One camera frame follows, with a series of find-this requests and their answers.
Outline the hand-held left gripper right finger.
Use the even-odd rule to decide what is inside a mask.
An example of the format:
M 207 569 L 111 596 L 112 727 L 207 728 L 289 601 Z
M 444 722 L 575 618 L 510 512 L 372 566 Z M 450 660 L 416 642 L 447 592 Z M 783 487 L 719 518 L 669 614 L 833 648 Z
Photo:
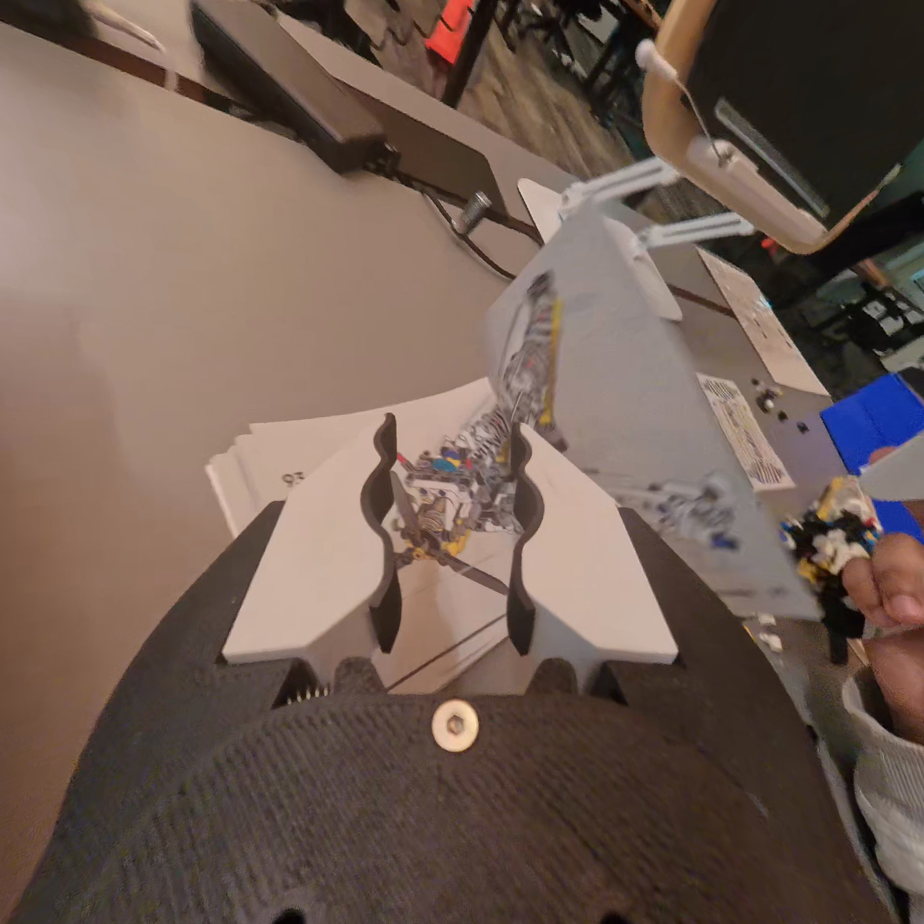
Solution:
M 673 664 L 678 643 L 617 502 L 525 424 L 510 437 L 515 543 L 507 634 L 537 663 L 561 660 L 590 691 L 606 663 Z

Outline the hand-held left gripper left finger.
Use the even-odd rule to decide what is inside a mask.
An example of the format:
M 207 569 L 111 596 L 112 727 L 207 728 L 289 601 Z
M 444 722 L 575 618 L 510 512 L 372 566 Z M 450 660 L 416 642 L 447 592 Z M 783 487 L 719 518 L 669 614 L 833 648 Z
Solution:
M 397 460 L 386 412 L 288 493 L 226 638 L 228 664 L 298 659 L 330 684 L 342 660 L 392 653 L 402 593 L 385 519 Z

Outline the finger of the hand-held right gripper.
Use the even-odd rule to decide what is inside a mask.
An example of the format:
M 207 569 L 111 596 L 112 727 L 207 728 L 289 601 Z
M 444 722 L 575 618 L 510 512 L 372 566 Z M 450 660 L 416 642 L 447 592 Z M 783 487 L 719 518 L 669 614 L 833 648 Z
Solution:
M 873 500 L 923 500 L 923 433 L 863 468 L 860 486 Z

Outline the multicoloured lego model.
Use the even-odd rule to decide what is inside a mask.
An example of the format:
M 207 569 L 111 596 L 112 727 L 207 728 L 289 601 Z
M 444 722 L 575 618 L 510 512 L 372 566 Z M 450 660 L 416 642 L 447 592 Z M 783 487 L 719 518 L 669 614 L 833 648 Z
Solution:
M 853 560 L 870 558 L 884 536 L 872 500 L 858 477 L 837 477 L 802 515 L 782 521 L 781 535 L 820 607 L 831 663 L 847 665 L 849 641 L 863 637 L 865 618 L 849 601 L 842 571 Z

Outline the lego instruction booklet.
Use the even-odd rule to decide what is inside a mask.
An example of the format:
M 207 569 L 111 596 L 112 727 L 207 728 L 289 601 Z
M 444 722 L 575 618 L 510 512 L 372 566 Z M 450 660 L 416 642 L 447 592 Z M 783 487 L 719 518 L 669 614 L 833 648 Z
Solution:
M 514 516 L 510 437 L 525 424 L 637 514 L 733 615 L 818 621 L 704 396 L 673 321 L 647 303 L 603 220 L 574 219 L 486 318 L 489 375 L 428 398 L 338 416 L 257 425 L 208 471 L 239 534 L 248 491 L 288 493 L 392 412 L 398 460 L 385 526 L 395 543 L 402 621 L 386 687 L 429 692 L 502 641 Z

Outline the person's right forearm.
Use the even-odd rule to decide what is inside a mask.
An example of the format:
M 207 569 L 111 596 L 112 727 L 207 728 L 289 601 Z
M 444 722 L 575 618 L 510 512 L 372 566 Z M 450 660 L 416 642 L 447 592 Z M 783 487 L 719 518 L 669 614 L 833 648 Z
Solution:
M 807 694 L 841 821 L 895 922 L 923 921 L 923 751 L 893 730 L 872 672 L 820 669 Z

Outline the lego sticker sheet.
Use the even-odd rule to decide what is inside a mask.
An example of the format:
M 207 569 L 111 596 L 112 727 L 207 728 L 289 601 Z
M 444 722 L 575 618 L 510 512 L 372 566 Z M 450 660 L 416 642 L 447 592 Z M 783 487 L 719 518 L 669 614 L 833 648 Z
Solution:
M 699 386 L 733 454 L 756 492 L 795 489 L 785 465 L 771 447 L 738 386 L 697 373 Z

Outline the person's right hand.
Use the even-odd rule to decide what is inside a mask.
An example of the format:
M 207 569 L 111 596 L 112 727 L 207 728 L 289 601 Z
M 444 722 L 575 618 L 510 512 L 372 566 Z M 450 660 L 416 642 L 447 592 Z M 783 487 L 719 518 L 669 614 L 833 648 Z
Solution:
M 894 731 L 922 745 L 922 545 L 905 534 L 887 535 L 872 557 L 850 561 L 842 580 L 862 616 L 882 631 L 865 649 Z

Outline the blue box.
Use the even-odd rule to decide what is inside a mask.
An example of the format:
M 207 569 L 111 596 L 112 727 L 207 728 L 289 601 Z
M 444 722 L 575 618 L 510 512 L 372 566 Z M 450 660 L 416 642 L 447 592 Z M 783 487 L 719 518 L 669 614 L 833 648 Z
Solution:
M 887 374 L 822 411 L 821 418 L 847 470 L 860 478 L 863 468 L 923 433 L 923 371 Z M 885 532 L 923 540 L 912 502 L 872 502 Z

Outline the white printed paper sheet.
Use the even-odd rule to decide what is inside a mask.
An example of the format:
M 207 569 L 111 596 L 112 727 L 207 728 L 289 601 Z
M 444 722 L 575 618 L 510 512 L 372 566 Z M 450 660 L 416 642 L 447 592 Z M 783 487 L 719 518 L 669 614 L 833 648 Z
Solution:
M 725 301 L 763 362 L 772 381 L 785 389 L 829 398 L 756 282 L 733 264 L 705 248 L 696 248 Z

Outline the wooden chair with black back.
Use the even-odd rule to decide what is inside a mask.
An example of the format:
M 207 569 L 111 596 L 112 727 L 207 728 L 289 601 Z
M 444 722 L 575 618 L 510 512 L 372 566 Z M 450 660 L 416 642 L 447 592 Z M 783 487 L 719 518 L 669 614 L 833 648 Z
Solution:
M 921 1 L 675 1 L 654 41 L 723 134 L 822 221 L 814 252 L 922 144 Z

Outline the black power adapter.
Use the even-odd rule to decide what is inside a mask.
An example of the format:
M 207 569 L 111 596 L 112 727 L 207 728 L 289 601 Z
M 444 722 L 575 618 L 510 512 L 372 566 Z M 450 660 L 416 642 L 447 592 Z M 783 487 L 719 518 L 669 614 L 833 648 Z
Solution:
M 204 56 L 329 168 L 395 172 L 399 155 L 381 122 L 262 6 L 192 1 L 190 15 Z

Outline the black table leg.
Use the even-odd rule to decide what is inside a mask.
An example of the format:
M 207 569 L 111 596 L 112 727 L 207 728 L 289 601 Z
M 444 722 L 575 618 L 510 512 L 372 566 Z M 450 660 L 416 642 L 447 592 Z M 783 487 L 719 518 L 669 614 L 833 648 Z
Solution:
M 453 109 L 459 105 L 493 23 L 499 1 L 478 1 L 468 22 L 456 61 L 448 71 L 441 102 Z

